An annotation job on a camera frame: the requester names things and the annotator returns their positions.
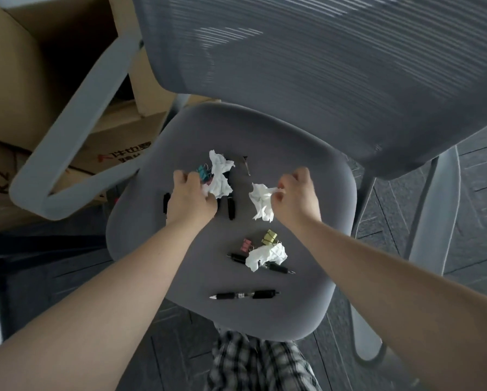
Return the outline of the white tissue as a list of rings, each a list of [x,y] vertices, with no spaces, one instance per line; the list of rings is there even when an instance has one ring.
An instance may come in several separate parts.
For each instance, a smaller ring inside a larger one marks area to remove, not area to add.
[[[210,194],[216,199],[227,197],[232,193],[233,188],[229,185],[228,178],[224,174],[229,172],[235,163],[214,150],[210,150],[209,158],[212,162],[211,174],[213,177],[209,183],[202,185],[202,192],[205,197]]]
[[[245,265],[252,271],[257,271],[266,263],[281,265],[287,259],[285,247],[281,242],[265,244],[249,251]]]
[[[253,220],[261,219],[265,222],[271,223],[274,219],[271,198],[274,193],[284,193],[285,190],[279,188],[268,188],[264,184],[252,183],[251,185],[253,190],[249,193],[249,197],[256,210],[256,214],[254,215]]]

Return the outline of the person's left forearm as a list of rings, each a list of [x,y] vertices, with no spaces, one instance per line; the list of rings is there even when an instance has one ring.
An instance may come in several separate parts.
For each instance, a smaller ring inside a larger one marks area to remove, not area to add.
[[[0,391],[115,391],[207,224],[169,222],[0,346]]]

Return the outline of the person's right hand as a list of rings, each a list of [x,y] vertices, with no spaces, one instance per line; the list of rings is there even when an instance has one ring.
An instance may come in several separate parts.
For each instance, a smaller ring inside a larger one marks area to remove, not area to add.
[[[283,200],[271,198],[271,203],[275,218],[297,237],[303,235],[312,224],[322,222],[319,201],[312,179],[311,197]]]

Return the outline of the person's right forearm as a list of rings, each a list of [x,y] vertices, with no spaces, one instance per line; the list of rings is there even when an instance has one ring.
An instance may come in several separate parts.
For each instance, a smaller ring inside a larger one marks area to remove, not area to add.
[[[408,371],[433,391],[487,391],[487,296],[310,217],[280,220]]]

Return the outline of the person's left hand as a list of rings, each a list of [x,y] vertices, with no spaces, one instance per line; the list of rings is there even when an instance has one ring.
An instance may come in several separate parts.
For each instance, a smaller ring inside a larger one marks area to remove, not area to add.
[[[216,198],[211,194],[208,197],[185,194],[174,196],[172,192],[166,225],[198,234],[213,219],[216,212]]]

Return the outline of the large brown cardboard box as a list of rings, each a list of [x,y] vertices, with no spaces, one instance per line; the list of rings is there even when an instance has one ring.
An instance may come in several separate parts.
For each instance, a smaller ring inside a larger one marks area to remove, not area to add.
[[[116,37],[109,0],[0,6],[0,142],[35,149]]]

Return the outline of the grey office chair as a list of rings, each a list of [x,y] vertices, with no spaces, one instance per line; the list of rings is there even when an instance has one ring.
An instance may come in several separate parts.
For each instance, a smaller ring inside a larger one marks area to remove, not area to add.
[[[117,261],[163,228],[176,169],[234,161],[236,216],[222,205],[167,299],[260,339],[302,339],[335,284],[282,226],[253,220],[252,183],[309,168],[325,223],[356,235],[376,179],[418,169],[487,126],[487,0],[133,0],[158,83],[180,96],[113,208]],[[248,156],[251,176],[243,156]],[[278,234],[296,274],[226,255]],[[272,299],[211,300],[275,289]]]

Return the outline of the black metal frame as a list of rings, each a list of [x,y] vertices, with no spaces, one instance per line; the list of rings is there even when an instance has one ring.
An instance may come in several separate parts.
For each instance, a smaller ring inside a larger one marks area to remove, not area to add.
[[[16,236],[0,232],[0,277],[106,248],[104,235]]]

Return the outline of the brown cardboard box red print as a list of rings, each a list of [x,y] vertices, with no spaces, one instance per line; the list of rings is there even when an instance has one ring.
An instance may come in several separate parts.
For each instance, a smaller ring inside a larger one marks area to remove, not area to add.
[[[51,193],[58,193],[91,175],[138,157],[154,141],[166,114],[164,111],[92,133]],[[0,231],[41,221],[41,217],[14,205],[8,195],[13,178],[28,157],[29,154],[24,151],[13,150],[0,143]]]

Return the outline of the black white plaid shorts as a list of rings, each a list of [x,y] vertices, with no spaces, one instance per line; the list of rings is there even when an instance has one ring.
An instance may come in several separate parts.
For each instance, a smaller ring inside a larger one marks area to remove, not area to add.
[[[219,335],[203,391],[322,391],[295,342],[273,342],[214,326]]]

